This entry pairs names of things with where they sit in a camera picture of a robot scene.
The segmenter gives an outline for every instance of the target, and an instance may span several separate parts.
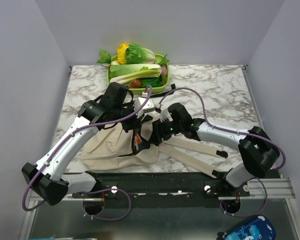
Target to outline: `green tray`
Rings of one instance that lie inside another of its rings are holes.
[[[161,55],[161,54],[156,53],[155,55],[163,57],[163,55]],[[118,59],[118,56],[113,56],[111,58],[111,61],[116,61],[117,59]],[[166,74],[166,83],[162,86],[153,87],[152,88],[152,93],[153,94],[162,93],[164,91],[165,87],[169,84],[169,66],[168,66],[168,64],[165,64],[165,67],[166,67],[166,72],[167,72],[167,74]],[[107,72],[108,84],[110,83],[109,73],[110,73],[110,71],[108,69],[108,72]],[[145,90],[145,88],[130,88],[130,90],[136,95],[141,95],[142,92]]]

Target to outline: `blue object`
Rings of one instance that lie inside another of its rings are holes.
[[[232,230],[218,235],[217,240],[274,240],[277,233],[269,219],[263,215],[257,215]]]

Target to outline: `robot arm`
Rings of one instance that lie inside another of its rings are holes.
[[[210,126],[204,119],[192,118],[180,103],[174,103],[163,110],[160,119],[152,124],[152,128],[150,141],[156,145],[168,140],[172,135],[181,133],[188,139],[213,142],[240,152],[242,163],[222,176],[233,188],[239,187],[253,177],[264,177],[280,156],[279,150],[272,144],[244,134],[258,135],[270,140],[262,128],[254,126],[252,129],[234,129],[218,125]],[[217,178],[221,175],[220,172],[212,174]]]
[[[133,94],[127,87],[118,83],[111,83],[104,95],[82,105],[69,130],[45,156],[35,164],[26,163],[23,166],[21,171],[26,182],[29,184],[37,175],[31,188],[50,205],[53,206],[60,202],[66,194],[89,192],[96,184],[95,178],[86,172],[63,174],[70,161],[84,144],[103,129],[104,125],[91,126],[80,131],[77,129],[90,124],[107,124],[109,121],[123,119],[142,106],[138,116],[151,108],[154,109],[151,100],[146,105],[143,104],[145,102],[144,97],[138,97],[135,101],[124,103],[127,93],[130,93],[133,99]],[[121,122],[122,128],[129,131],[139,125],[141,127],[138,116],[135,114],[126,118]]]

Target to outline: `marble countertop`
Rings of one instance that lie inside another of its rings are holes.
[[[257,115],[241,70],[237,65],[170,65],[170,83],[176,87],[195,89],[202,97],[210,122],[236,129],[250,129],[258,126]],[[69,129],[81,105],[103,94],[107,88],[107,69],[99,65],[74,66],[60,114],[56,143]],[[199,98],[192,92],[181,90],[169,96],[163,102],[163,108],[172,103],[185,105],[193,118],[203,118]],[[208,146],[218,147],[229,154],[228,158],[214,157],[189,150],[179,149],[201,161],[228,171],[242,160],[240,154],[230,148],[212,142],[202,142]],[[66,171],[81,173],[88,170],[81,162],[80,152],[68,165]],[[197,172],[173,158],[159,153],[155,164],[147,166],[130,166],[111,172]]]

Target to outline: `white wall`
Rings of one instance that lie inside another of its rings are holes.
[[[33,0],[0,0],[0,240],[18,239],[21,168],[50,148],[69,67]]]
[[[35,0],[65,59],[134,41],[175,64],[247,64],[284,0]]]
[[[300,210],[300,0],[285,0],[247,73],[266,131],[286,152],[282,173]]]

